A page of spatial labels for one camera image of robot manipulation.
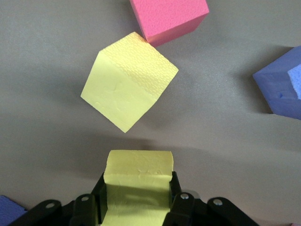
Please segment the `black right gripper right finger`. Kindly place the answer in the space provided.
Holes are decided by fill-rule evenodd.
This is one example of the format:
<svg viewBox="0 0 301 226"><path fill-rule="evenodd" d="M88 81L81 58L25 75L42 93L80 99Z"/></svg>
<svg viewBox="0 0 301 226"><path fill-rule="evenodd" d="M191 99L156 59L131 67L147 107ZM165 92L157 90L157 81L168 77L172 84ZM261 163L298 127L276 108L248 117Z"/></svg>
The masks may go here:
<svg viewBox="0 0 301 226"><path fill-rule="evenodd" d="M234 203L224 197L214 197L203 202L181 189L177 173L172 172L170 187L170 211L164 226L257 226Z"/></svg>

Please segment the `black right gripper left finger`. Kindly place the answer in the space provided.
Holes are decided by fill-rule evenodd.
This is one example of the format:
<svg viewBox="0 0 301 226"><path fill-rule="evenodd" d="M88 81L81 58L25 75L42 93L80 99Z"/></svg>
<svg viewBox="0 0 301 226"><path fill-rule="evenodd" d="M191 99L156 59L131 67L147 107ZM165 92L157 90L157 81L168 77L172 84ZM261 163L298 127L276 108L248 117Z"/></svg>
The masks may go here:
<svg viewBox="0 0 301 226"><path fill-rule="evenodd" d="M107 189L101 175L92 192L82 194L66 205L45 200L10 223L11 226L98 226L103 223L107 206Z"/></svg>

